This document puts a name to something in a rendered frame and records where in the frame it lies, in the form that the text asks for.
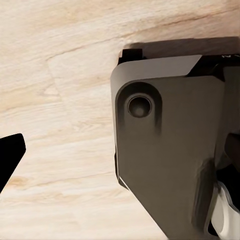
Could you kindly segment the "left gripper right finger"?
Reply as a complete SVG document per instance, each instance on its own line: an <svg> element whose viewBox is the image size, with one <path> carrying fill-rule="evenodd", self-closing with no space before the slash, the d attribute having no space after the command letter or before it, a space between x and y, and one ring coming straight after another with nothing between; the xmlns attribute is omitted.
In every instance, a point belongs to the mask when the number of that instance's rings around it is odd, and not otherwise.
<svg viewBox="0 0 240 240"><path fill-rule="evenodd" d="M227 135L224 151L240 172L240 135L235 133L229 133Z"/></svg>

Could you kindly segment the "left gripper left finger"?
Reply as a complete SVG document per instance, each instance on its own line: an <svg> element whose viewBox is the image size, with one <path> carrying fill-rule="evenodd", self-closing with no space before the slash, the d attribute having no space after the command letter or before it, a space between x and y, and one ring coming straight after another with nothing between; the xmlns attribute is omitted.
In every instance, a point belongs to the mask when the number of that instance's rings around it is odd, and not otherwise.
<svg viewBox="0 0 240 240"><path fill-rule="evenodd" d="M21 133L0 138L0 193L26 152Z"/></svg>

